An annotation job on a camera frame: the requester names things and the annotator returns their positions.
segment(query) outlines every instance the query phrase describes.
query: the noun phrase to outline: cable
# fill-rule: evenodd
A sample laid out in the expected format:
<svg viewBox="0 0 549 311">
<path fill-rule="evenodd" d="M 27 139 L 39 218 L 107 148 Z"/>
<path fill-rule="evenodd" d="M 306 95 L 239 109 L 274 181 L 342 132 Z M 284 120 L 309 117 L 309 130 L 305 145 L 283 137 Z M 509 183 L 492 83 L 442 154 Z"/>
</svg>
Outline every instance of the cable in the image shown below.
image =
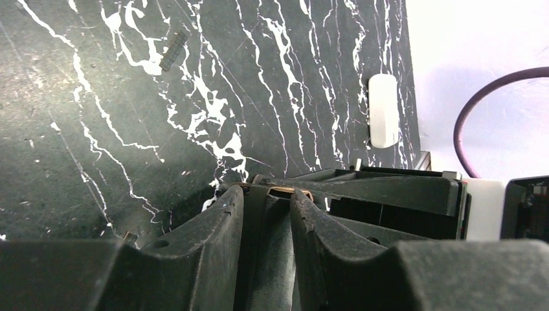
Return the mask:
<svg viewBox="0 0 549 311">
<path fill-rule="evenodd" d="M 549 78 L 549 67 L 531 68 L 502 76 L 501 78 L 492 81 L 490 84 L 480 89 L 480 91 L 476 92 L 476 94 L 474 94 L 473 97 L 469 99 L 467 104 L 465 104 L 465 106 L 461 110 L 460 115 L 456 120 L 456 125 L 454 126 L 454 148 L 462 166 L 464 167 L 467 174 L 469 174 L 469 176 L 471 176 L 472 178 L 480 178 L 480 176 L 469 163 L 469 160 L 467 159 L 467 156 L 465 156 L 465 152 L 463 149 L 462 132 L 465 120 L 467 119 L 473 108 L 484 97 L 488 96 L 490 93 L 494 92 L 498 88 L 514 82 L 535 78 Z"/>
</svg>

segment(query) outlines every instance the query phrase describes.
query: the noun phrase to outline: screw hole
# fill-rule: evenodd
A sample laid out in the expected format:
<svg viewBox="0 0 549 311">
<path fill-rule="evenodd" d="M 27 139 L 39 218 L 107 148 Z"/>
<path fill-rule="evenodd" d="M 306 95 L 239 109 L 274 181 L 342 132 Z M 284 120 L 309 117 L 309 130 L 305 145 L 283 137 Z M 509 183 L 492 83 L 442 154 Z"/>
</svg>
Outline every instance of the screw hole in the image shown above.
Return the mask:
<svg viewBox="0 0 549 311">
<path fill-rule="evenodd" d="M 152 246 L 152 248 L 165 248 L 168 245 L 170 245 L 170 243 L 168 241 L 158 240 L 158 241 L 154 241 L 151 246 Z"/>
<path fill-rule="evenodd" d="M 374 238 L 373 236 L 369 236 L 366 239 L 369 241 L 372 241 L 373 243 L 381 244 L 381 242 L 378 239 Z"/>
</svg>

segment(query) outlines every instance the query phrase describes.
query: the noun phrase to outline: white plastic object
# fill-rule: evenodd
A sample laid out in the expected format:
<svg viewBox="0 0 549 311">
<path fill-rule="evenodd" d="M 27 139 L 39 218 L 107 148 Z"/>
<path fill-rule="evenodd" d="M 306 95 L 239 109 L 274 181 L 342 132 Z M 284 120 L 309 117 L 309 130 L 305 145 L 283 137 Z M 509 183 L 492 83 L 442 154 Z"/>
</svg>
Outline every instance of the white plastic object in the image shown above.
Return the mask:
<svg viewBox="0 0 549 311">
<path fill-rule="evenodd" d="M 399 113 L 397 82 L 393 75 L 377 74 L 368 81 L 370 143 L 388 148 L 398 142 Z"/>
<path fill-rule="evenodd" d="M 467 241 L 498 241 L 508 181 L 464 178 L 471 207 L 467 224 Z"/>
</svg>

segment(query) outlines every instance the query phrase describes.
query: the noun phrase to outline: black marble surface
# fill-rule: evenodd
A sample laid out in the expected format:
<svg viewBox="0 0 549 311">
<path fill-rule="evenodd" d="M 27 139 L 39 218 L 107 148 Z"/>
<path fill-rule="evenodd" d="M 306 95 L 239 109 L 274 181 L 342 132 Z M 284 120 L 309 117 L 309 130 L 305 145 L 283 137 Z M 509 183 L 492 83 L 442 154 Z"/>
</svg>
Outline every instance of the black marble surface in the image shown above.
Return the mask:
<svg viewBox="0 0 549 311">
<path fill-rule="evenodd" d="M 2 239 L 140 246 L 222 181 L 419 156 L 403 0 L 6 0 L 0 30 Z M 376 73 L 399 84 L 384 150 L 368 146 Z"/>
</svg>

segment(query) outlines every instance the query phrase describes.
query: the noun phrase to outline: white wall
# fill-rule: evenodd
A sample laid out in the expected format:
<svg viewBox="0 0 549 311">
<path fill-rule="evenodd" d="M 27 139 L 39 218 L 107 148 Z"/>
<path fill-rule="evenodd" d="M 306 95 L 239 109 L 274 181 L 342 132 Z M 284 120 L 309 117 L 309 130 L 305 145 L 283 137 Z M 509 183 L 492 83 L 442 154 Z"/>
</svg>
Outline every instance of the white wall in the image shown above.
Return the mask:
<svg viewBox="0 0 549 311">
<path fill-rule="evenodd" d="M 462 106 L 508 73 L 549 66 L 549 1 L 407 0 L 421 148 L 464 172 L 452 145 Z M 464 146 L 489 179 L 549 175 L 549 79 L 518 82 L 469 116 Z"/>
</svg>

